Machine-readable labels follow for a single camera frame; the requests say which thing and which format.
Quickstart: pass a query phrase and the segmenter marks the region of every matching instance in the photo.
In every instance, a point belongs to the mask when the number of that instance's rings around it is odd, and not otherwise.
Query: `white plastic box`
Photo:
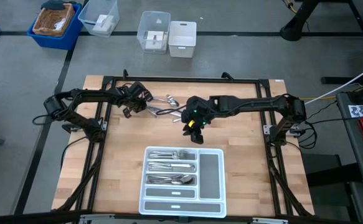
[[[117,0],[89,0],[78,16],[92,35],[109,37],[120,17]]]
[[[144,52],[165,54],[169,35],[170,13],[145,11],[138,26],[137,39]]]
[[[196,22],[171,21],[169,50],[172,57],[192,58],[196,46]]]
[[[187,159],[152,159],[153,151],[188,153]],[[189,172],[152,171],[149,162],[194,164]],[[193,176],[186,185],[152,184],[150,175],[182,174]],[[139,195],[139,212],[143,215],[175,215],[224,218],[227,214],[225,196],[224,154],[221,149],[188,147],[152,147],[145,149],[143,175]]]

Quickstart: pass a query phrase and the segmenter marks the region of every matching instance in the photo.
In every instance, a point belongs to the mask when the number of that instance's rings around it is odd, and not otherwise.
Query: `blue bin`
[[[72,6],[73,10],[75,11],[75,15],[70,21],[68,28],[63,34],[63,36],[51,37],[51,36],[34,34],[33,26],[37,18],[34,20],[33,24],[27,30],[27,35],[32,37],[41,47],[71,50],[75,45],[77,37],[79,36],[79,33],[83,27],[82,22],[80,22],[77,19],[78,15],[80,14],[80,11],[82,10],[82,6],[80,4],[72,4]]]

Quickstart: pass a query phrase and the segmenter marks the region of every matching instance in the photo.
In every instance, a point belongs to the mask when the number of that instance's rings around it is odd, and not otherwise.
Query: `fork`
[[[174,152],[152,151],[149,154],[150,159],[187,159],[188,153],[185,150]]]

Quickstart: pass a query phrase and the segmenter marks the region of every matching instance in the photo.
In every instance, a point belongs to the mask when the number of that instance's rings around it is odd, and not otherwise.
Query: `white cable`
[[[331,94],[331,93],[333,93],[333,92],[335,92],[335,91],[340,90],[341,88],[344,88],[345,86],[349,85],[350,83],[352,83],[352,82],[356,81],[356,80],[357,80],[358,78],[360,78],[361,76],[363,76],[363,73],[361,73],[361,74],[360,74],[360,75],[358,75],[357,77],[353,78],[352,80],[348,81],[346,84],[343,84],[342,86],[339,86],[339,87],[337,87],[336,89],[334,89],[334,90],[332,90],[332,91],[330,91],[330,92],[327,92],[327,93],[325,93],[325,94],[324,94],[324,95],[322,95],[322,96],[319,96],[319,97],[317,97],[317,98],[315,98],[315,99],[313,99],[313,100],[310,100],[309,102],[306,102],[304,105],[307,105],[307,104],[309,104],[309,103],[312,103],[312,102],[314,102],[314,101],[316,101],[316,100],[321,99],[321,98],[322,98],[322,97],[324,97],[324,96],[328,96],[329,94]]]

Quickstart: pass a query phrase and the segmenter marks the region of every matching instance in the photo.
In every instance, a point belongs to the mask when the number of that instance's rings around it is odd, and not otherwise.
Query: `plastic storage container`
[[[186,152],[184,159],[152,158],[154,151]],[[189,170],[152,170],[152,163],[191,164]],[[157,183],[153,177],[189,175],[188,183]],[[139,212],[143,215],[176,215],[223,218],[227,214],[225,199],[224,154],[221,149],[147,147],[145,149]]]
[[[120,17],[117,0],[89,0],[78,19],[92,35],[109,37]]]
[[[196,22],[171,21],[169,50],[172,57],[192,58],[196,46]]]
[[[61,37],[51,37],[45,35],[37,35],[33,32],[33,24],[29,27],[26,34],[32,37],[37,44],[41,47],[50,47],[55,49],[64,49],[64,50],[71,50],[75,45],[77,37],[83,27],[83,24],[77,19],[77,16],[80,14],[82,10],[82,6],[80,4],[72,4],[73,10],[75,11],[75,15],[73,16],[72,20],[70,21],[67,30]]]
[[[165,54],[169,35],[170,13],[145,11],[138,26],[137,39],[144,52]]]

